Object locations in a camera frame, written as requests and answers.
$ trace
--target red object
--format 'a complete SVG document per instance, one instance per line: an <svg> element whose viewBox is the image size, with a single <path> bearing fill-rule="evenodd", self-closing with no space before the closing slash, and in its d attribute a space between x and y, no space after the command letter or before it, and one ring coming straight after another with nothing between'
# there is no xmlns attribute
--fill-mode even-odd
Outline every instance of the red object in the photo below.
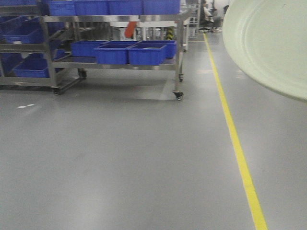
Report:
<svg viewBox="0 0 307 230"><path fill-rule="evenodd" d="M137 22L129 22L126 31L125 31L125 37L126 38L132 38L133 37L133 33L134 33L134 29L136 27L136 23Z"/></svg>

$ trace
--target floor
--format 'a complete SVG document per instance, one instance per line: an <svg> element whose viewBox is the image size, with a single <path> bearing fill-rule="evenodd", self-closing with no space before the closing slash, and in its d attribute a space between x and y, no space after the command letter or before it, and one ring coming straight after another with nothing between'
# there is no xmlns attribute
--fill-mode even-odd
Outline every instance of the floor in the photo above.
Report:
<svg viewBox="0 0 307 230"><path fill-rule="evenodd" d="M208 34L270 230L307 226L307 104ZM88 71L64 95L0 91L1 230L254 230L205 43L167 71Z"/></svg>

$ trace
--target person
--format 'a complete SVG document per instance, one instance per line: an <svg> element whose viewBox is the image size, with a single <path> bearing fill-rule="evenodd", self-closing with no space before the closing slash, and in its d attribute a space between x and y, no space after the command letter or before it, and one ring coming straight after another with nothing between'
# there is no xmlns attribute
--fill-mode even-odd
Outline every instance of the person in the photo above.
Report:
<svg viewBox="0 0 307 230"><path fill-rule="evenodd" d="M203 1L203 11L204 11L204 19L205 19L205 23L213 23L213 32L220 32L221 30L219 30L218 28L221 27L221 21L222 18L219 16L213 16L213 14L210 13L210 11L207 9L207 1L204 0Z"/></svg>

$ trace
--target blue plastic bin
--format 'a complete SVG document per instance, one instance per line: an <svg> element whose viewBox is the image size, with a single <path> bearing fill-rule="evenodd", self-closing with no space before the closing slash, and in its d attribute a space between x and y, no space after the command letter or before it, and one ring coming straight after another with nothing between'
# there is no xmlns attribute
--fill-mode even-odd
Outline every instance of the blue plastic bin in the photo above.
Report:
<svg viewBox="0 0 307 230"><path fill-rule="evenodd" d="M0 30L2 31L2 33L7 33L13 29L20 27L26 20L26 16L1 17Z"/></svg>
<svg viewBox="0 0 307 230"><path fill-rule="evenodd" d="M36 0L0 0L0 6L36 5Z"/></svg>
<svg viewBox="0 0 307 230"><path fill-rule="evenodd" d="M4 34L8 43L21 42L26 44L42 43L43 33L37 24L26 24Z"/></svg>
<svg viewBox="0 0 307 230"><path fill-rule="evenodd" d="M52 16L76 15L74 1L50 1L49 9Z"/></svg>
<svg viewBox="0 0 307 230"><path fill-rule="evenodd" d="M45 59L27 59L13 69L17 77L48 78L48 65Z"/></svg>
<svg viewBox="0 0 307 230"><path fill-rule="evenodd" d="M23 58L21 54L1 54L1 60L4 74L6 74L11 72L11 70L18 65Z"/></svg>
<svg viewBox="0 0 307 230"><path fill-rule="evenodd" d="M74 0L77 15L109 15L108 0Z"/></svg>
<svg viewBox="0 0 307 230"><path fill-rule="evenodd" d="M0 16L0 23L6 22L13 18L16 18L16 16L7 16L7 17Z"/></svg>
<svg viewBox="0 0 307 230"><path fill-rule="evenodd" d="M141 15L142 0L109 0L110 15Z"/></svg>
<svg viewBox="0 0 307 230"><path fill-rule="evenodd" d="M128 64L128 47L129 44L106 44L95 48L95 54L98 64Z"/></svg>
<svg viewBox="0 0 307 230"><path fill-rule="evenodd" d="M48 30L50 35L63 28L65 28L65 23L48 23Z"/></svg>
<svg viewBox="0 0 307 230"><path fill-rule="evenodd" d="M94 48L105 44L107 41L79 41L71 44L74 57L95 57Z"/></svg>
<svg viewBox="0 0 307 230"><path fill-rule="evenodd" d="M180 0L143 0L144 14L177 14L180 12Z"/></svg>
<svg viewBox="0 0 307 230"><path fill-rule="evenodd" d="M119 44L119 45L135 45L137 41L109 41L108 44Z"/></svg>
<svg viewBox="0 0 307 230"><path fill-rule="evenodd" d="M60 59L62 57L64 57L66 54L65 54L65 50L64 49L59 49L57 50L57 54L55 56L55 58L53 60L57 60L57 59ZM28 59L44 59L44 54L30 54L29 56L27 56L25 58L25 60L28 60Z"/></svg>
<svg viewBox="0 0 307 230"><path fill-rule="evenodd" d="M129 62L132 65L158 66L165 60L165 44L137 44L129 49Z"/></svg>
<svg viewBox="0 0 307 230"><path fill-rule="evenodd" d="M173 58L177 52L177 41L141 41L140 44L164 44L166 45L166 58Z"/></svg>

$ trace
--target black and yellow hazard stripe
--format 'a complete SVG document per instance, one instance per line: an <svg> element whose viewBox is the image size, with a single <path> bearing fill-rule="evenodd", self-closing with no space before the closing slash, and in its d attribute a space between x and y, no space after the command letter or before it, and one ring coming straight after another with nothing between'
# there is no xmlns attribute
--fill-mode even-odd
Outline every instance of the black and yellow hazard stripe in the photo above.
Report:
<svg viewBox="0 0 307 230"><path fill-rule="evenodd" d="M166 40L173 40L174 39L174 28L173 27L168 27L166 31Z"/></svg>

